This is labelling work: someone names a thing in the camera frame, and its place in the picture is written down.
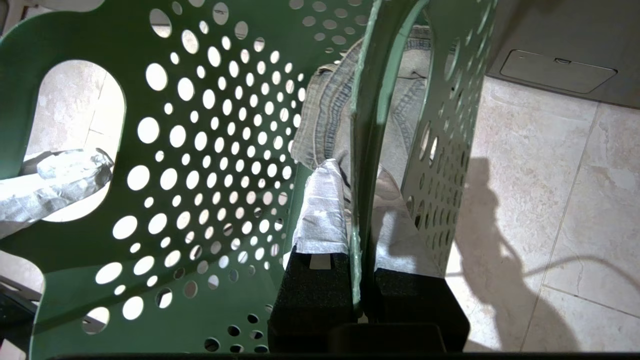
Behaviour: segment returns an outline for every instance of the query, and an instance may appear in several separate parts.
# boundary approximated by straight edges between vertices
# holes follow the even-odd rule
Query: black foam block
[[[433,323],[446,351],[461,352],[469,321],[445,279],[377,269],[372,306],[382,323]]]
[[[271,352],[326,352],[328,333],[355,321],[349,256],[330,254],[330,270],[310,269],[311,257],[291,252],[268,323]]]

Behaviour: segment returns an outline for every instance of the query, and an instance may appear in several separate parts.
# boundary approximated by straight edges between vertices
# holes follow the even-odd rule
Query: plastic laundry basket
[[[107,0],[7,34],[0,178],[18,173],[38,87],[56,64],[100,65],[126,100],[104,202],[84,218],[39,222],[0,240],[45,276],[31,358],[268,351],[266,322],[310,174],[287,150],[306,82],[366,32],[352,185],[355,236],[367,238],[386,108],[407,29],[423,15],[433,28],[432,69],[403,193],[444,269],[494,8],[487,0]],[[150,65],[166,84],[148,83]],[[129,185],[140,179],[144,186]],[[122,271],[98,284],[105,266]],[[106,326],[86,317],[100,307]]]

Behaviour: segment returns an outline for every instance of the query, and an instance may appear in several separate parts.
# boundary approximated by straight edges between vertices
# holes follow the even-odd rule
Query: denim jeans
[[[311,169],[336,159],[345,179],[351,175],[351,89],[361,47],[362,39],[339,64],[323,65],[311,77],[291,148],[292,157]],[[404,47],[380,155],[380,165],[398,184],[422,113],[430,63],[431,32],[427,26],[414,26]]]

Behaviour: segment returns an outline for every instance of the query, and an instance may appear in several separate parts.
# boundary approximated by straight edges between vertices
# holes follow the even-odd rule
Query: floor
[[[104,70],[58,65],[28,153],[100,147],[115,158],[123,114]],[[485,80],[447,269],[472,324],[468,351],[640,351],[637,154],[640,110]],[[80,217],[105,194],[48,220]],[[3,252],[0,275],[42,289],[34,265]]]

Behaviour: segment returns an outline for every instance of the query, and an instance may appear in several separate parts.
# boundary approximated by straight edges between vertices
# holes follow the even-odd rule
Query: tile grout line
[[[582,149],[582,154],[580,155],[580,161],[578,161],[578,167],[575,171],[573,182],[571,183],[571,188],[569,189],[569,195],[566,198],[564,211],[562,213],[562,216],[560,217],[560,223],[558,224],[558,229],[556,231],[556,238],[554,239],[554,244],[553,246],[551,246],[551,251],[549,252],[549,259],[547,260],[547,264],[545,265],[545,272],[542,275],[540,288],[538,289],[536,301],[533,304],[533,310],[531,311],[531,317],[529,317],[529,323],[527,324],[527,330],[524,332],[524,336],[522,337],[522,344],[520,345],[520,351],[522,351],[522,349],[524,348],[524,343],[525,341],[527,341],[527,335],[529,334],[529,329],[531,328],[531,323],[533,322],[533,314],[536,312],[536,307],[538,306],[538,301],[540,299],[540,293],[542,292],[542,287],[545,286],[545,279],[547,278],[547,270],[549,269],[549,264],[551,264],[551,259],[553,258],[554,252],[556,251],[556,244],[558,242],[558,238],[560,237],[560,231],[562,231],[562,225],[564,224],[564,217],[566,216],[566,212],[569,209],[569,202],[571,201],[571,196],[573,195],[573,188],[575,187],[575,182],[578,180],[578,174],[580,174],[580,168],[582,168],[582,160],[584,160],[584,155],[585,153],[587,153],[587,146],[589,146],[589,139],[591,138],[591,133],[593,132],[593,128],[595,127],[595,124],[596,124],[596,118],[598,115],[598,109],[600,109],[600,105],[602,105],[602,103],[598,102],[598,105],[596,106],[596,109],[593,113],[593,118],[591,119],[589,134],[587,134],[586,141],[584,142],[584,148]]]
[[[602,303],[600,303],[600,302],[593,301],[593,300],[591,300],[591,299],[587,299],[586,297],[581,297],[580,295],[576,295],[576,294],[570,293],[569,291],[565,291],[565,290],[557,289],[557,288],[554,288],[553,286],[544,285],[544,284],[543,284],[542,286],[546,287],[547,289],[551,289],[551,290],[554,290],[554,291],[558,291],[558,292],[560,292],[560,293],[564,293],[564,294],[567,294],[567,295],[572,296],[572,297],[577,297],[578,299],[585,300],[586,302],[590,302],[590,303],[592,303],[592,304],[594,304],[594,305],[598,305],[598,306],[606,307],[606,308],[607,308],[607,309],[609,309],[609,310],[617,311],[617,312],[619,312],[619,313],[623,313],[624,315],[629,315],[629,316],[632,316],[632,317],[634,317],[634,318],[640,319],[640,316],[638,316],[638,315],[634,315],[634,314],[632,314],[632,313],[628,313],[628,312],[626,312],[626,311],[623,311],[623,310],[620,310],[620,309],[616,309],[615,307],[611,307],[611,306],[609,306],[609,305],[605,305],[605,304],[602,304]]]

